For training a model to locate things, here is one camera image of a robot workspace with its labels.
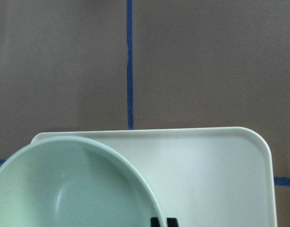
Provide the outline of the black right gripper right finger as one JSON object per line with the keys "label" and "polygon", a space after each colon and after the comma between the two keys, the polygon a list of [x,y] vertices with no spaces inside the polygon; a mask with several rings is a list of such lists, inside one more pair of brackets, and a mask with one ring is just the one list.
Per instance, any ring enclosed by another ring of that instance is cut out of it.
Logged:
{"label": "black right gripper right finger", "polygon": [[168,227],[179,227],[178,220],[176,218],[167,218]]}

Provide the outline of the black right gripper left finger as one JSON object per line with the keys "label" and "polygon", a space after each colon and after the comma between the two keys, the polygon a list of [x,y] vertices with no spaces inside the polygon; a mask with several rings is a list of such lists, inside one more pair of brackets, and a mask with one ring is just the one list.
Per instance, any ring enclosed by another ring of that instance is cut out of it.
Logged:
{"label": "black right gripper left finger", "polygon": [[159,218],[158,217],[152,217],[150,219],[150,225],[151,225],[151,227],[161,227]]}

